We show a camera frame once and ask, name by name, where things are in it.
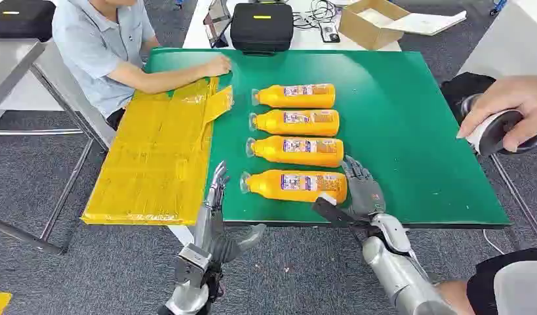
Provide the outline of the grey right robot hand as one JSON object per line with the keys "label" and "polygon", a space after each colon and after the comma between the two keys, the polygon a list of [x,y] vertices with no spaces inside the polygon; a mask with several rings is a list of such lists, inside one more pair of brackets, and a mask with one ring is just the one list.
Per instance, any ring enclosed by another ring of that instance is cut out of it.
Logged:
{"label": "grey right robot hand", "polygon": [[340,207],[328,193],[320,194],[311,206],[318,215],[333,226],[347,227],[358,222],[368,222],[371,216],[386,211],[383,191],[370,171],[349,155],[341,162],[351,203]]}

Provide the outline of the person's hand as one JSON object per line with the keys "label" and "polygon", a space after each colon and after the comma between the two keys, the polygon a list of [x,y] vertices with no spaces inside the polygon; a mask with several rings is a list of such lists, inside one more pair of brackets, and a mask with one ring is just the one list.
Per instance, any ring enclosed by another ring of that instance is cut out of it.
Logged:
{"label": "person's hand", "polygon": [[477,99],[456,137],[467,137],[488,116],[511,108],[523,115],[523,120],[503,138],[504,148],[515,152],[520,144],[537,135],[537,75],[507,76],[493,83]]}

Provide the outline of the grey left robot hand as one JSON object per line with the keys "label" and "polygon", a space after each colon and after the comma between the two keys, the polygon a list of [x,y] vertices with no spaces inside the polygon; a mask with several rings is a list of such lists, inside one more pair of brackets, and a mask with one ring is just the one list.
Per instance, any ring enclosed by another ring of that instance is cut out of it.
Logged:
{"label": "grey left robot hand", "polygon": [[257,246],[267,226],[257,224],[240,240],[226,234],[223,221],[223,200],[229,176],[227,166],[221,161],[215,168],[207,196],[201,204],[195,222],[194,244],[212,255],[211,261],[224,264],[240,257]]}

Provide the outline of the person's right hand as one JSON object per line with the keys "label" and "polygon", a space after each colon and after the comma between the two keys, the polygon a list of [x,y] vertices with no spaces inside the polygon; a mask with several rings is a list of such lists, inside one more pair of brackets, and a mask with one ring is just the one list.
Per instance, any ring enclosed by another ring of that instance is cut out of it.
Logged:
{"label": "person's right hand", "polygon": [[203,77],[218,77],[231,71],[231,60],[220,55],[203,64]]}

